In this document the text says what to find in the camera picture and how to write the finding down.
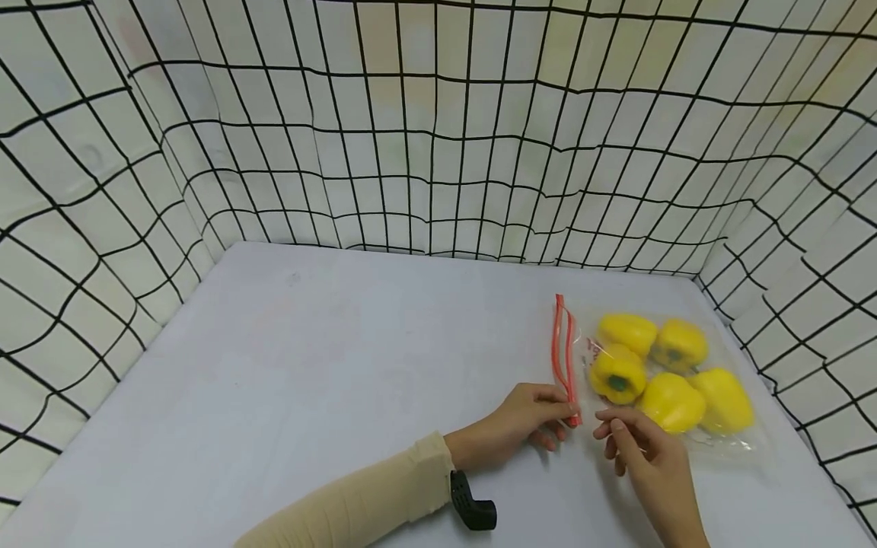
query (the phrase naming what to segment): plastic bag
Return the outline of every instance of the plastic bag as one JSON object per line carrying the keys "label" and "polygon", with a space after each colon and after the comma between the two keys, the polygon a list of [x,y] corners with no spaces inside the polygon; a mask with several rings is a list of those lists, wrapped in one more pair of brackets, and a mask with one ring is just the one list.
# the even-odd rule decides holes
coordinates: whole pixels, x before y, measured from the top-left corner
{"label": "plastic bag", "polygon": [[552,363],[583,413],[636,407],[689,449],[718,457],[751,456],[766,445],[735,361],[710,325],[614,310],[577,319],[556,295]]}

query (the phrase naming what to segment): white table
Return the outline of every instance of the white table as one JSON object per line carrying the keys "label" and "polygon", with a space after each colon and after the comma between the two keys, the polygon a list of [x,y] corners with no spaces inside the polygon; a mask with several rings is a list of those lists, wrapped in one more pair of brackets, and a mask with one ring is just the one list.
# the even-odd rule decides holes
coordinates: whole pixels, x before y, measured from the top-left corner
{"label": "white table", "polygon": [[[556,292],[718,324],[681,278],[237,244],[0,545],[230,545],[328,480],[480,418],[516,382],[551,382]],[[764,473],[695,463],[714,548],[870,546],[754,372],[743,382],[774,457]],[[527,448],[472,478],[475,497],[496,502],[491,533],[464,530],[444,509],[382,545],[656,544],[628,481],[595,451],[575,436],[559,454]]]}

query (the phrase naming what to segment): sleeve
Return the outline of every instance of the sleeve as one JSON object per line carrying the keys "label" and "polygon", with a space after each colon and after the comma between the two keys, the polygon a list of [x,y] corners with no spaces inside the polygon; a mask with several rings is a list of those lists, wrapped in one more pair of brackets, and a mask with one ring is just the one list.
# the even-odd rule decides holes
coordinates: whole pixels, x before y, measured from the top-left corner
{"label": "sleeve", "polygon": [[438,432],[290,504],[236,548],[359,548],[451,500],[451,453]]}

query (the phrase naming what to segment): wall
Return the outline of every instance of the wall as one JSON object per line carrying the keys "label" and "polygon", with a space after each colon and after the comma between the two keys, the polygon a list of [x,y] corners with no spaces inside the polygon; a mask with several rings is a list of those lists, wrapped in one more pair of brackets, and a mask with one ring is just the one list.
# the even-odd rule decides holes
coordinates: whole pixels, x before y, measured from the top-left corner
{"label": "wall", "polygon": [[874,17],[3,0],[0,516],[246,239],[692,278],[877,519]]}

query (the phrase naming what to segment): bell pepper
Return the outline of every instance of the bell pepper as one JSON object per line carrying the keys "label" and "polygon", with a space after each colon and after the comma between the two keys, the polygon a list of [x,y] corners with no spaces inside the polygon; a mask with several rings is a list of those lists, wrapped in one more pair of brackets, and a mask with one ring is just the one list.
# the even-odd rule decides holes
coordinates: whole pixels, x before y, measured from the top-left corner
{"label": "bell pepper", "polygon": [[701,426],[712,434],[728,436],[745,430],[755,422],[749,396],[737,377],[727,369],[716,367],[698,373],[688,382],[707,403]]}
{"label": "bell pepper", "polygon": [[630,348],[618,343],[606,345],[588,369],[591,388],[612,403],[633,403],[646,384],[645,364]]}
{"label": "bell pepper", "polygon": [[652,359],[678,374],[697,367],[707,354],[709,345],[703,331],[676,317],[664,322],[652,347]]}
{"label": "bell pepper", "polygon": [[597,325],[597,339],[602,344],[620,343],[633,350],[641,359],[649,355],[657,336],[657,325],[634,314],[607,314]]}
{"label": "bell pepper", "polygon": [[671,434],[689,431],[703,419],[707,403],[684,377],[658,373],[645,387],[637,409]]}

